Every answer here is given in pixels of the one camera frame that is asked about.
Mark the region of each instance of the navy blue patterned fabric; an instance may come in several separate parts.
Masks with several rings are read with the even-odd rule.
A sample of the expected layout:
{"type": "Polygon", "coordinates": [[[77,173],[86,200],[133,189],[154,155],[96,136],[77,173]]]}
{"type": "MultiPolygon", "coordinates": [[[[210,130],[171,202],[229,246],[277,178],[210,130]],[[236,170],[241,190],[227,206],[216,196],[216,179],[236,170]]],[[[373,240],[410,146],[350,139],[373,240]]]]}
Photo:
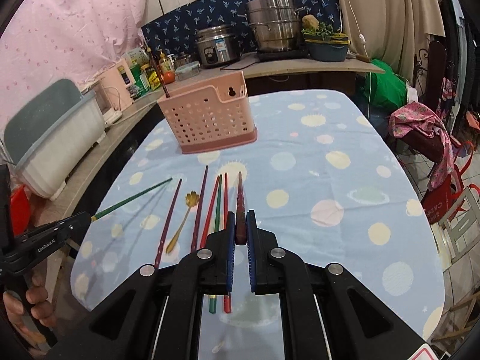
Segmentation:
{"type": "MultiPolygon", "coordinates": [[[[142,27],[152,50],[163,49],[166,54],[185,51],[196,53],[197,30],[222,24],[231,24],[238,44],[244,52],[257,50],[254,34],[244,17],[246,3],[251,0],[197,0],[177,8],[142,27]]],[[[338,0],[295,0],[297,8],[306,7],[302,14],[315,15],[318,20],[340,28],[338,0]]]]}

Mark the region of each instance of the blue polka dot tablecloth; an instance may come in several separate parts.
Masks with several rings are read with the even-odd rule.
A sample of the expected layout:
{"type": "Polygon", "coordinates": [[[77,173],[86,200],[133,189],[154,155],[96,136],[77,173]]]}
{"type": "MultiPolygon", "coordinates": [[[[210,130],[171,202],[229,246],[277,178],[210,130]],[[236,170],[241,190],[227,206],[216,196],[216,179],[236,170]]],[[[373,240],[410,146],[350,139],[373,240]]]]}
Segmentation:
{"type": "MultiPolygon", "coordinates": [[[[306,263],[343,264],[420,336],[436,327],[444,301],[434,237],[398,161],[342,93],[287,91],[250,97],[258,140],[245,146],[183,155],[165,120],[125,166],[100,209],[160,181],[153,190],[92,223],[71,273],[71,289],[87,309],[98,305],[140,266],[153,263],[179,178],[183,182],[166,244],[209,172],[203,229],[217,174],[228,173],[236,211],[242,172],[246,209],[278,244],[306,263]]],[[[195,209],[160,267],[190,252],[195,209]]],[[[278,295],[250,293],[247,248],[236,247],[232,313],[208,312],[204,299],[199,359],[282,359],[278,295]]]]}

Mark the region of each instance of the metal screw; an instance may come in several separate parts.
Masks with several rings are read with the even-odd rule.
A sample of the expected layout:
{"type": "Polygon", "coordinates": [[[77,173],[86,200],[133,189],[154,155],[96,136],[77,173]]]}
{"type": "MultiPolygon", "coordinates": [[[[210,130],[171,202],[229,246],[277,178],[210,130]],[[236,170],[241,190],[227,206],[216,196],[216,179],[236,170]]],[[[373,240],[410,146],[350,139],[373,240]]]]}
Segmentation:
{"type": "Polygon", "coordinates": [[[328,266],[328,272],[332,275],[341,275],[343,273],[343,267],[340,264],[330,264],[328,266]]]}
{"type": "Polygon", "coordinates": [[[272,257],[275,257],[276,259],[281,259],[282,257],[285,257],[286,252],[281,247],[274,247],[270,251],[270,254],[272,255],[272,257]]]}
{"type": "Polygon", "coordinates": [[[200,249],[197,252],[198,258],[203,260],[209,259],[210,257],[212,257],[212,254],[213,253],[210,249],[200,249]]]}
{"type": "Polygon", "coordinates": [[[147,264],[140,268],[140,274],[142,276],[151,276],[155,272],[155,267],[153,265],[147,264]]]}

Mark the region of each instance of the pink plastic basket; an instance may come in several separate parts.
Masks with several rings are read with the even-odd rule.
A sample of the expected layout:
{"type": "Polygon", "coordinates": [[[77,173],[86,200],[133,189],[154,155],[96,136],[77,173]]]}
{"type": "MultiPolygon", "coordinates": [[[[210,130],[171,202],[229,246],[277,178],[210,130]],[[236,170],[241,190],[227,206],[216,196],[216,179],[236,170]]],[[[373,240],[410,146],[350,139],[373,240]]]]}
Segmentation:
{"type": "Polygon", "coordinates": [[[243,72],[206,79],[162,97],[162,110],[183,154],[209,152],[257,140],[243,72]]]}

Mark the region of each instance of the white sticker with red border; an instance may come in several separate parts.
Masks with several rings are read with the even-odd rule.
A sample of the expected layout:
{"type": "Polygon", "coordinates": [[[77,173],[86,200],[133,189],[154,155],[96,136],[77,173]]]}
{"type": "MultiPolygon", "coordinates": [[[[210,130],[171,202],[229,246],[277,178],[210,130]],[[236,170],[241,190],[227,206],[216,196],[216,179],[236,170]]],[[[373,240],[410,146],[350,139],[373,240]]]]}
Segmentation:
{"type": "Polygon", "coordinates": [[[423,344],[409,360],[438,360],[438,357],[428,344],[423,344]]]}

